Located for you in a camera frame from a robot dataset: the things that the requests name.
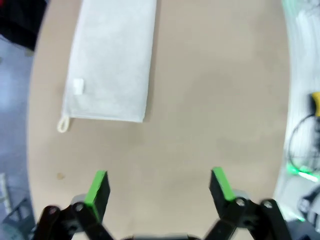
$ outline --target towel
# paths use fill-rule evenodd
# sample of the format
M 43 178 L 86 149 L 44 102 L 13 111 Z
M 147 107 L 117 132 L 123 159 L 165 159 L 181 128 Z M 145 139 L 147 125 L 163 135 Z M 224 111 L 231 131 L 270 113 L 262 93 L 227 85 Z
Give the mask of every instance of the towel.
M 83 0 L 77 22 L 61 119 L 141 123 L 148 96 L 156 0 Z

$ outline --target wire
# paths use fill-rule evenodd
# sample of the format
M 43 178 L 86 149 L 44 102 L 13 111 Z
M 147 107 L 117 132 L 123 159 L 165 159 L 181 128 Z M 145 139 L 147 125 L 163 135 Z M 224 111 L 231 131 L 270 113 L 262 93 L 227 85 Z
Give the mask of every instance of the wire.
M 290 139 L 289 139 L 289 143 L 288 143 L 288 151 L 287 151 L 287 157 L 288 157 L 288 161 L 289 163 L 292 165 L 292 167 L 297 170 L 298 172 L 302 172 L 302 173 L 315 173 L 317 171 L 320 170 L 320 168 L 316 168 L 316 167 L 313 167 L 312 171 L 311 172 L 305 172 L 303 170 L 301 170 L 297 165 L 295 165 L 294 163 L 294 160 L 293 160 L 293 156 L 292 156 L 292 153 L 291 153 L 291 143 L 292 143 L 292 139 L 294 137 L 294 135 L 296 134 L 296 132 L 298 131 L 298 129 L 300 128 L 300 126 L 309 118 L 311 117 L 314 117 L 315 115 L 314 114 L 309 114 L 307 116 L 305 116 L 304 118 L 302 118 L 299 123 L 295 126 L 295 128 L 293 129 L 292 133 L 291 133 L 291 136 L 290 136 Z

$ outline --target blue floor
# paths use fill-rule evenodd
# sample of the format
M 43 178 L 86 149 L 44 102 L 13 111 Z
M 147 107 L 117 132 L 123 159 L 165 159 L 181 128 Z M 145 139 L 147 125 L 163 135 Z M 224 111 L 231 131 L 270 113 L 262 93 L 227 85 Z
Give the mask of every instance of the blue floor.
M 28 50 L 0 35 L 0 173 L 6 174 L 13 208 L 30 197 L 26 126 L 32 64 Z M 5 217 L 5 207 L 0 204 L 0 223 Z

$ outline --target brown table surface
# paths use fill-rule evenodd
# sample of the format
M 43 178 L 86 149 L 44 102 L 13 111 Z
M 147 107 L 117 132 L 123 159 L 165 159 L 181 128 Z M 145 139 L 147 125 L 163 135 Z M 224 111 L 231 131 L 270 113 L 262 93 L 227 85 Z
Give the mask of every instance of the brown table surface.
M 217 218 L 214 166 L 254 201 L 273 195 L 290 80 L 280 1 L 159 0 L 144 123 L 75 119 L 61 134 L 80 5 L 51 1 L 34 58 L 28 172 L 37 218 L 86 193 L 97 170 L 108 170 L 104 224 L 116 238 L 202 237 Z

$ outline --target bolt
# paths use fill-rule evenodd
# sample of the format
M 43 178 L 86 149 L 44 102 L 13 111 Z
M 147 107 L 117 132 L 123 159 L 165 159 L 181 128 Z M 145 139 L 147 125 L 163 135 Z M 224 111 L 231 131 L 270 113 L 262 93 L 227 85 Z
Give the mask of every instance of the bolt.
M 236 204 L 238 204 L 239 206 L 243 207 L 245 205 L 245 201 L 243 201 L 241 198 L 237 199 Z
M 50 208 L 49 214 L 54 214 L 56 211 L 57 211 L 57 208 L 53 206 Z
M 75 210 L 77 212 L 80 212 L 84 208 L 84 205 L 82 203 L 79 203 L 75 206 Z
M 265 201 L 265 202 L 263 203 L 263 205 L 264 205 L 266 208 L 268 208 L 268 209 L 272 209 L 272 204 L 271 204 L 271 202 L 269 202 L 269 201 Z

